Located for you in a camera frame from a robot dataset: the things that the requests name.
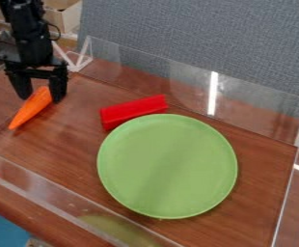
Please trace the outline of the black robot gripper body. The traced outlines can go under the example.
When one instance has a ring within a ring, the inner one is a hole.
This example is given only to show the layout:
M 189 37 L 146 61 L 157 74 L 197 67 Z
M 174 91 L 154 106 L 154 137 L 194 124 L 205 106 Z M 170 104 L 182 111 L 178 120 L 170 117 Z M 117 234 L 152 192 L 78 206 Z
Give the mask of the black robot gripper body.
M 40 79 L 56 76 L 58 79 L 68 80 L 66 62 L 56 56 L 40 64 L 29 64 L 20 60 L 16 52 L 2 51 L 0 52 L 0 62 L 5 65 L 3 71 L 8 76 L 20 74 Z

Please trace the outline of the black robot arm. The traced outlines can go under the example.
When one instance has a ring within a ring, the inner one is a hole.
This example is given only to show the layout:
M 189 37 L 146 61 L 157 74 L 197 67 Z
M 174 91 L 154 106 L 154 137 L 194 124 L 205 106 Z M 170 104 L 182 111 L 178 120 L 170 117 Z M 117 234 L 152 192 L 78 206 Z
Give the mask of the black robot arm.
M 48 79 L 52 100 L 58 103 L 66 94 L 66 62 L 54 56 L 42 1 L 0 0 L 0 10 L 17 47 L 0 53 L 14 91 L 21 99 L 28 99 L 33 93 L 30 79 Z

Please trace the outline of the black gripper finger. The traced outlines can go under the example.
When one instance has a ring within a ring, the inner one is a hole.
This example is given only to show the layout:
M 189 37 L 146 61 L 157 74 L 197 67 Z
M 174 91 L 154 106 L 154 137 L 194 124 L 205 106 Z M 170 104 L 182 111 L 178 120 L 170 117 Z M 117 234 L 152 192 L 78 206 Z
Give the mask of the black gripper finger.
M 65 75 L 52 74 L 49 77 L 49 91 L 53 103 L 58 103 L 66 95 L 66 81 Z
M 6 71 L 6 75 L 13 86 L 13 89 L 17 93 L 17 96 L 21 99 L 28 99 L 33 90 L 30 84 L 30 76 L 29 71 L 26 69 L 12 71 Z

